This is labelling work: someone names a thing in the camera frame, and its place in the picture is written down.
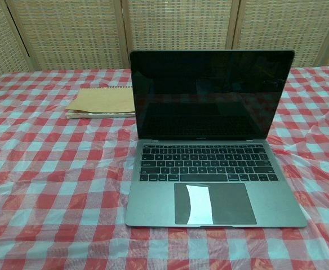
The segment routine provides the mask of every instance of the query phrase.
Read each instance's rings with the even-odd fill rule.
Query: black screen
[[[140,139],[266,138],[293,51],[133,51]]]

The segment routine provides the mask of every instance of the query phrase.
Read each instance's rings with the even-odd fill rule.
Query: stack of paper
[[[81,88],[67,109],[68,119],[135,116],[131,87]]]

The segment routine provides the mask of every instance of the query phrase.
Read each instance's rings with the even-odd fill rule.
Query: space bar
[[[227,181],[226,174],[181,174],[182,182]]]

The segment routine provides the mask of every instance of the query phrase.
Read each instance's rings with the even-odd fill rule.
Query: table
[[[65,118],[109,85],[130,71],[0,76],[0,269],[329,269],[329,67],[291,70],[268,136],[302,229],[126,227],[135,119]]]

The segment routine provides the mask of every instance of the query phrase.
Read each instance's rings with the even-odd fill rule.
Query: laptop
[[[139,141],[125,223],[305,227],[266,141],[294,52],[133,51]]]

